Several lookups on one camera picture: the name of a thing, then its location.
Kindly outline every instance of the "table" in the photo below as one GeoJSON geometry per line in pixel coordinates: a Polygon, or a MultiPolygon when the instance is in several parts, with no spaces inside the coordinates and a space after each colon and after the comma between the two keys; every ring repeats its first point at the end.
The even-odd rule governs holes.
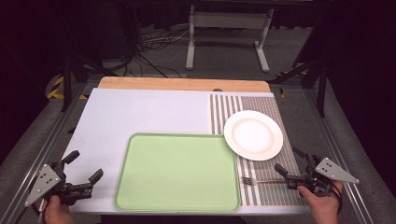
{"type": "MultiPolygon", "coordinates": [[[[140,132],[219,134],[221,128],[213,128],[213,122],[212,126],[210,125],[210,120],[213,119],[209,121],[207,119],[209,98],[213,101],[219,99],[222,101],[227,100],[227,97],[235,97],[233,99],[240,101],[244,109],[254,109],[257,102],[252,103],[251,99],[264,99],[267,104],[275,101],[269,91],[268,84],[263,81],[104,77],[99,88],[92,91],[73,138],[64,153],[67,155],[72,150],[78,150],[81,155],[72,164],[65,166],[64,171],[71,183],[86,182],[86,178],[98,168],[102,168],[105,174],[95,185],[92,198],[78,201],[71,207],[72,211],[111,215],[156,214],[155,211],[150,213],[119,211],[113,205],[125,144],[129,137],[133,133],[140,132]]],[[[285,131],[276,105],[270,109],[273,113],[271,116],[285,131]]],[[[219,110],[217,114],[222,113],[225,117],[225,111],[219,110]]],[[[215,125],[221,127],[222,122],[219,121],[215,125]]],[[[286,133],[284,133],[284,141],[279,159],[294,166],[294,171],[290,171],[291,174],[298,172],[295,159],[290,153],[286,133]]],[[[250,164],[253,167],[252,161],[238,159],[238,164],[245,165],[243,168],[245,170],[241,170],[238,166],[238,172],[245,172],[246,175],[257,175],[261,172],[254,171],[253,168],[247,170],[250,164]]],[[[242,203],[236,212],[217,213],[217,215],[281,215],[309,211],[297,191],[288,190],[285,186],[271,187],[267,190],[266,196],[272,195],[273,201],[259,195],[260,189],[248,188],[251,187],[243,186],[241,189],[242,203]],[[276,195],[281,197],[281,201],[276,200],[276,195]]]]}

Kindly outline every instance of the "metal stand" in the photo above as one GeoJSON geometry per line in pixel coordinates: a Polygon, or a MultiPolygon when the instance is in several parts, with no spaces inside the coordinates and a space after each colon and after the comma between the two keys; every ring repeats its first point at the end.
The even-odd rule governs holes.
{"type": "Polygon", "coordinates": [[[228,27],[228,28],[245,28],[261,29],[262,37],[260,41],[255,41],[255,49],[259,57],[260,65],[263,72],[269,72],[268,62],[265,58],[262,46],[268,29],[273,18],[274,10],[269,9],[267,14],[247,14],[247,13],[218,13],[218,12],[196,12],[195,6],[190,9],[190,41],[187,52],[186,69],[192,70],[195,52],[195,27],[228,27]]]}

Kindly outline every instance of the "human arm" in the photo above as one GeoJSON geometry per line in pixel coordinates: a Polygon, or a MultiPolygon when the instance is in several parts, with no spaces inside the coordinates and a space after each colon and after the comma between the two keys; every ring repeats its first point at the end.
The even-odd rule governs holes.
{"type": "Polygon", "coordinates": [[[330,197],[318,197],[304,186],[297,187],[297,190],[308,202],[312,217],[317,224],[336,224],[338,222],[340,202],[334,194],[341,193],[342,188],[343,184],[341,181],[334,181],[332,186],[333,192],[330,197]]]}

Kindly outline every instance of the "striped placemat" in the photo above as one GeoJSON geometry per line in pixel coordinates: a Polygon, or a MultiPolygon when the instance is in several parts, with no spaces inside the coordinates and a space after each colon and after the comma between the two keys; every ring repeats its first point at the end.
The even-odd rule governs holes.
{"type": "MultiPolygon", "coordinates": [[[[282,178],[274,169],[276,163],[285,167],[291,175],[300,174],[274,97],[209,94],[207,100],[210,114],[209,133],[223,134],[223,127],[228,117],[242,110],[254,110],[269,116],[279,125],[283,133],[283,147],[271,160],[250,161],[237,156],[239,176],[256,179],[282,178]]],[[[298,191],[287,189],[284,184],[247,186],[241,183],[241,199],[241,205],[305,205],[298,191]]]]}

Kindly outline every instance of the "person's hand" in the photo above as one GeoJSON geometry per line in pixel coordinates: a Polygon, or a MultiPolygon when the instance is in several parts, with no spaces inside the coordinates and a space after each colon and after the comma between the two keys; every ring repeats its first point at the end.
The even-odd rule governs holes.
{"type": "MultiPolygon", "coordinates": [[[[340,181],[334,181],[334,185],[340,190],[343,188],[343,184],[340,181]]],[[[297,187],[303,197],[308,201],[309,208],[311,210],[312,217],[318,224],[334,224],[337,223],[338,206],[340,205],[338,199],[333,193],[330,197],[318,197],[313,194],[309,189],[303,186],[297,187]]]]}
{"type": "Polygon", "coordinates": [[[74,224],[69,207],[61,204],[61,199],[58,195],[50,197],[44,215],[48,224],[74,224]]]}

